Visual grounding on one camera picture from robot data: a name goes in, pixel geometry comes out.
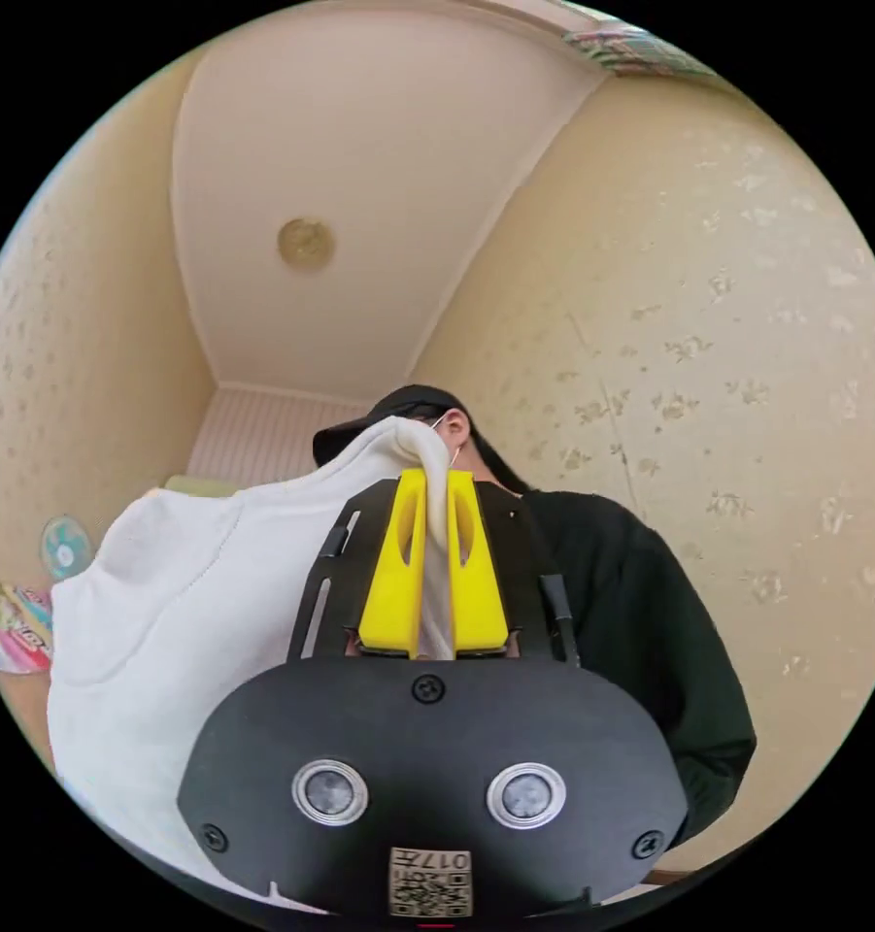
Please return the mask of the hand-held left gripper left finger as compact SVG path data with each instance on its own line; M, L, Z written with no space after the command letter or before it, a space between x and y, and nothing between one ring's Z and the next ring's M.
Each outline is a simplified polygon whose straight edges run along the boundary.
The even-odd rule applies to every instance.
M383 542L358 625L363 653L405 659L418 655L426 513L424 471L403 471L388 504Z

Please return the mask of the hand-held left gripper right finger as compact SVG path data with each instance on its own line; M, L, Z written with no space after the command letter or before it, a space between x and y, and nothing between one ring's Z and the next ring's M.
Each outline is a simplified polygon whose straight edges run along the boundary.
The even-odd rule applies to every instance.
M455 655L495 655L510 637L476 484L448 474L448 574Z

